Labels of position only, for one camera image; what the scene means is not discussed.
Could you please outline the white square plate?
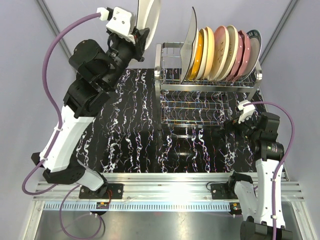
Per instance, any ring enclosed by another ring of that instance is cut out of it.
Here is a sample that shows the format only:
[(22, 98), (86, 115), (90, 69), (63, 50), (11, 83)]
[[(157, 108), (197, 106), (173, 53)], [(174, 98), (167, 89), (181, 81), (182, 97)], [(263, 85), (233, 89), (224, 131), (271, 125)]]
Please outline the white square plate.
[(139, 0), (137, 8), (136, 28), (149, 28), (144, 49), (147, 50), (154, 38), (161, 11), (161, 0)]
[(182, 47), (180, 49), (180, 58), (181, 58), (181, 73), (180, 73), (180, 81), (179, 83), (182, 84), (193, 66), (196, 51), (197, 51), (197, 43), (199, 37), (199, 30), (198, 30), (198, 20), (195, 8), (191, 7), (191, 18), (190, 23), (187, 31), (186, 38)]

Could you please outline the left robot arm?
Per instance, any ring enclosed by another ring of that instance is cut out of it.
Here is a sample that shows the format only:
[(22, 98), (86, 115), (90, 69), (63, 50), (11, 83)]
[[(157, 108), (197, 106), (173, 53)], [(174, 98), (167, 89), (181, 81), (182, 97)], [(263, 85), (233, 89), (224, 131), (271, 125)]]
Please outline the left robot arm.
[(42, 152), (31, 155), (33, 163), (44, 168), (42, 175), (47, 183), (77, 183), (97, 199), (107, 195), (108, 182), (101, 173), (84, 166), (73, 151), (87, 126), (110, 99), (109, 93), (115, 90), (130, 61), (144, 61), (150, 29), (134, 28), (134, 42), (110, 30), (107, 33), (107, 51), (93, 39), (84, 40), (75, 47), (68, 62), (77, 72), (76, 79), (63, 98), (62, 123), (51, 137), (54, 143), (49, 142)]

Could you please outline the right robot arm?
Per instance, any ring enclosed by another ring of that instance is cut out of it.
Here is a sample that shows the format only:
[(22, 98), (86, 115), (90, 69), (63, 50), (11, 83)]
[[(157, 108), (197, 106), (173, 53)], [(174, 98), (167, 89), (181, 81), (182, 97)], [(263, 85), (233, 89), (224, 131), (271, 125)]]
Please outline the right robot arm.
[(279, 125), (280, 117), (269, 112), (263, 112), (256, 125), (239, 118), (223, 124), (225, 133), (236, 132), (250, 141), (258, 177), (257, 187), (249, 175), (242, 173), (233, 173), (226, 183), (228, 196), (240, 203), (242, 240), (293, 239), (282, 211), (281, 160), (285, 151), (277, 142)]

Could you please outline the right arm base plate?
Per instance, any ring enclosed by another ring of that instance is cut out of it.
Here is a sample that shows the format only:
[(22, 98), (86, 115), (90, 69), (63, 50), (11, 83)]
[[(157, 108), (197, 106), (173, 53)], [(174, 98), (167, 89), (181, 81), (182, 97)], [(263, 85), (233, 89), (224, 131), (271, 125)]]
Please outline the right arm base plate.
[(234, 187), (226, 183), (211, 183), (210, 193), (213, 200), (236, 200)]

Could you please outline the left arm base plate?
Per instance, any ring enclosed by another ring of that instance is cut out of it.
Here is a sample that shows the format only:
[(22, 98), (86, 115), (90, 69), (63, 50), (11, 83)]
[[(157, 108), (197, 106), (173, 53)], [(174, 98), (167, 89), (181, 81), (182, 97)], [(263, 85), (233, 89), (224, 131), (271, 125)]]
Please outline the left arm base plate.
[(82, 186), (79, 191), (80, 199), (87, 200), (121, 200), (123, 198), (124, 184), (122, 183), (106, 183), (98, 190), (93, 191), (88, 187)]

